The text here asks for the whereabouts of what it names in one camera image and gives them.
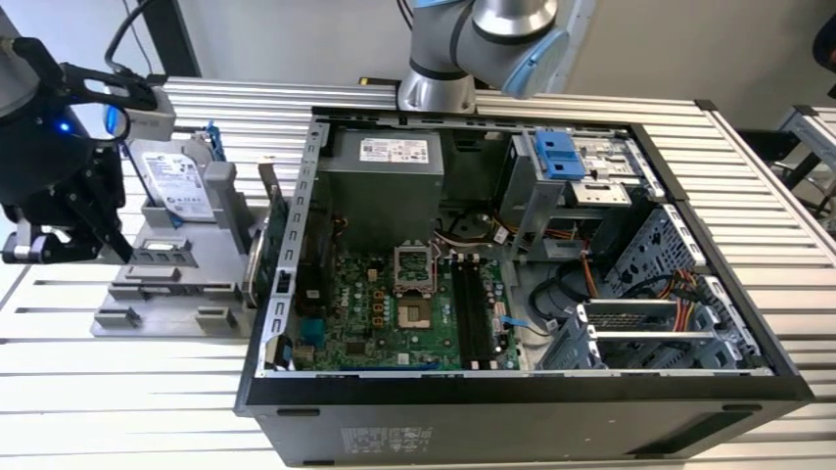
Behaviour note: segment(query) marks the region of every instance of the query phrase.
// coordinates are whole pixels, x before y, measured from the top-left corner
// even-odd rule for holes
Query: slotted metal tabletop
[[[388,87],[176,78],[180,125],[214,119],[238,189],[264,205],[256,163],[272,161],[292,193],[311,106],[394,108]],[[586,468],[836,468],[836,249],[716,112],[692,102],[552,95],[526,102],[483,92],[480,113],[646,124],[698,214],[799,366],[818,403],[687,463]],[[126,166],[126,231],[143,189]],[[0,461],[6,468],[282,468],[255,421],[231,412],[246,343],[94,339],[95,309],[118,267],[34,266],[0,308]],[[571,464],[524,465],[564,468]],[[492,468],[520,468],[499,465]]]

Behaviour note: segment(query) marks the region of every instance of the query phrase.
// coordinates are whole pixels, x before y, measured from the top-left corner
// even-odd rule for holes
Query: green circuit board
[[[410,269],[419,273],[418,259],[415,263]],[[388,257],[339,257],[324,348],[316,350],[312,361],[295,359],[302,369],[463,369],[450,260],[439,260],[431,299],[394,296],[394,267]],[[483,264],[480,275],[487,295],[487,286],[502,286],[496,263]],[[491,287],[491,296],[495,303],[508,305],[504,290]],[[495,356],[495,368],[519,369],[514,331],[502,330],[491,305],[486,305],[484,315],[488,315],[494,346],[500,334],[507,339],[503,351]]]

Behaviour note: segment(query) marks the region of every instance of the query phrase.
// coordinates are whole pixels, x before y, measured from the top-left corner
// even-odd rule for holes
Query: sticker
[[[214,219],[207,189],[192,159],[158,152],[144,153],[143,159],[166,208],[183,220]]]
[[[430,154],[427,151],[426,140],[363,139],[360,142],[360,161],[428,164]]]
[[[426,453],[432,428],[343,428],[347,453]]]
[[[508,229],[503,226],[499,227],[499,229],[496,230],[496,234],[494,235],[494,241],[500,244],[504,245],[506,244],[506,240],[508,240],[508,234],[511,232],[508,232]]]

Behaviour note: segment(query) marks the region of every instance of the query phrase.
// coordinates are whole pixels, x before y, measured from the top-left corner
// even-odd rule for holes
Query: power cable
[[[122,24],[119,25],[119,28],[116,29],[114,38],[110,41],[107,50],[104,51],[104,62],[107,63],[107,66],[111,67],[111,69],[116,73],[134,74],[134,71],[131,69],[128,69],[126,66],[123,66],[114,60],[114,55],[116,54],[116,49],[119,49],[119,44],[122,43],[122,39],[126,37],[126,32],[128,31],[128,28],[132,27],[134,25],[134,21],[138,19],[140,15],[143,15],[143,12],[148,8],[148,6],[156,1],[158,0],[146,0],[146,1],[140,0],[140,4],[136,6],[134,10],[131,10],[131,12],[128,13],[128,16],[126,17]]]
[[[402,11],[402,18],[404,18],[404,23],[407,24],[410,31],[412,31],[414,30],[414,22],[412,22],[412,16],[411,16],[412,10],[410,10],[410,6],[404,4],[403,0],[396,0],[396,1],[398,1],[398,9]]]
[[[126,6],[126,14],[131,15],[131,7],[128,6],[128,0],[122,0],[122,4]],[[143,53],[143,57],[146,58],[146,64],[148,64],[148,75],[155,73],[155,68],[152,67],[152,60],[148,58],[148,53],[146,52],[146,46],[143,46],[143,41],[140,41],[140,35],[136,33],[136,27],[131,23],[131,32],[134,33],[134,39],[136,39],[136,45],[140,46],[140,52]]]

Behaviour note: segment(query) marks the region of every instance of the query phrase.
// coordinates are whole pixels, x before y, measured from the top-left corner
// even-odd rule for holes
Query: white wall
[[[203,75],[354,84],[408,72],[395,0],[180,0]]]
[[[566,92],[711,99],[735,125],[774,127],[830,105],[811,55],[834,0],[600,0]]]
[[[110,71],[104,64],[104,49],[127,14],[122,0],[0,0],[19,33],[34,36],[46,44],[56,61],[99,71]],[[134,9],[136,0],[128,0]],[[135,27],[155,72],[162,72],[162,63],[148,34],[146,22],[136,21]],[[136,73],[148,73],[146,59],[128,30],[115,56],[116,62]],[[83,107],[76,114],[94,137],[106,137],[100,107]]]

